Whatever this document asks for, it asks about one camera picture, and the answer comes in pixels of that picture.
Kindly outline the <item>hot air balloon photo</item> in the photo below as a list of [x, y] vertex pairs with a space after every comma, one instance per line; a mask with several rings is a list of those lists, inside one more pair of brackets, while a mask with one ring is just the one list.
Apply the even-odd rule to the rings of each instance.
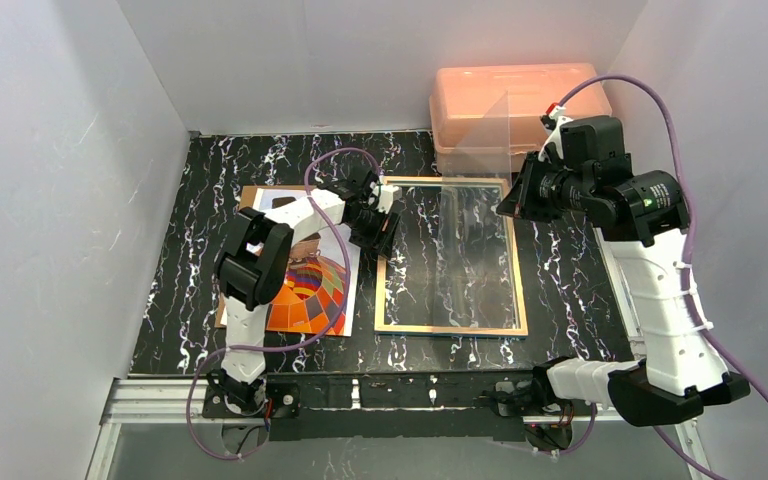
[[358, 286], [360, 248], [349, 242], [351, 229], [337, 226], [350, 257], [351, 286], [345, 286], [345, 262], [329, 228], [306, 237], [290, 253], [284, 284], [267, 310], [266, 329], [272, 332], [316, 334], [343, 301], [346, 311], [328, 333], [349, 337]]

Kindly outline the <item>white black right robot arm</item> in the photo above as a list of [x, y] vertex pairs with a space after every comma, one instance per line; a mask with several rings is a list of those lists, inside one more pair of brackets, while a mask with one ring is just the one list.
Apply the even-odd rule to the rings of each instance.
[[636, 427], [678, 424], [747, 397], [749, 381], [728, 368], [705, 337], [710, 323], [688, 307], [696, 288], [682, 253], [691, 219], [677, 179], [633, 171], [616, 117], [548, 114], [541, 122], [548, 138], [527, 153], [496, 211], [542, 223], [583, 214], [625, 280], [645, 354], [631, 362], [548, 361], [533, 371], [537, 395], [547, 404], [611, 407]]

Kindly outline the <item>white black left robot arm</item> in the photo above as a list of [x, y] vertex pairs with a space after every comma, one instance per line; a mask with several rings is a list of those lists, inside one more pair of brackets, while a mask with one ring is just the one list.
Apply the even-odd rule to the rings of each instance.
[[261, 212], [241, 209], [216, 261], [223, 295], [226, 350], [217, 388], [249, 407], [262, 386], [267, 317], [277, 307], [292, 251], [328, 229], [351, 229], [349, 242], [388, 259], [400, 216], [392, 207], [401, 190], [373, 172], [307, 188], [302, 199]]

